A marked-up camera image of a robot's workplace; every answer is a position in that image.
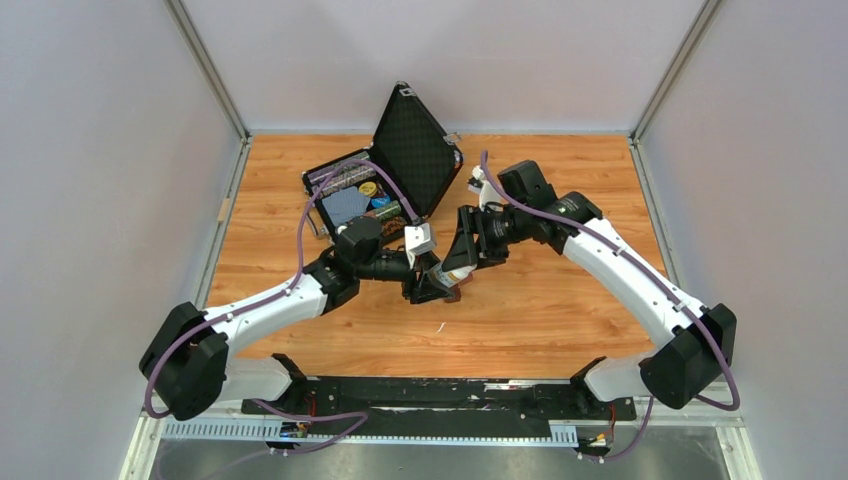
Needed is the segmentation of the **amber pill jar white lid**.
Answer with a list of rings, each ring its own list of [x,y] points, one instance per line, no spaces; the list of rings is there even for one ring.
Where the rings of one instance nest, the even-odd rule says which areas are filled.
[[[444,286],[445,288],[452,288],[460,285],[466,280],[469,280],[474,270],[474,265],[448,270],[442,263],[439,263],[430,269],[429,275],[434,282]]]

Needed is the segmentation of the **brown pill organizer strip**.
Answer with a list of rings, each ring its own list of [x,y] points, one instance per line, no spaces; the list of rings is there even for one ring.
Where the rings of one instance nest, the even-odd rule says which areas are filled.
[[[465,279],[459,281],[457,284],[453,285],[449,291],[448,296],[444,299],[445,303],[457,303],[462,299],[462,287],[471,283],[473,281],[472,276],[468,276]]]

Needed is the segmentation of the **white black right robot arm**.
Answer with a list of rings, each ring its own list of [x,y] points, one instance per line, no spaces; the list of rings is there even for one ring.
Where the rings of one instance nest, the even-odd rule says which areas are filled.
[[[645,353],[596,359],[577,373],[570,392],[577,413],[596,417],[611,401],[632,396],[652,396],[676,410],[693,399],[726,411],[738,409],[733,382],[728,403],[703,393],[730,375],[737,318],[729,307],[708,307],[674,285],[628,245],[587,197],[576,191],[557,195],[533,160],[493,175],[483,157],[469,187],[479,204],[459,208],[449,252],[428,269],[428,280],[454,294],[474,271],[503,264],[511,245],[534,240],[599,281],[653,344]]]

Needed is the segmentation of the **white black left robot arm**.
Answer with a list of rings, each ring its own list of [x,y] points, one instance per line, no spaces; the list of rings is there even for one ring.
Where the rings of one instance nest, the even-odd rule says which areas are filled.
[[[306,400],[304,383],[280,361],[241,359],[241,351],[340,308],[364,280],[399,283],[411,304],[458,298],[471,269],[434,254],[429,224],[406,227],[401,250],[385,248],[381,233],[377,219],[356,217],[331,247],[275,287],[206,310],[192,302],[173,307],[139,362],[144,411],[184,421],[219,401],[260,399],[296,412]]]

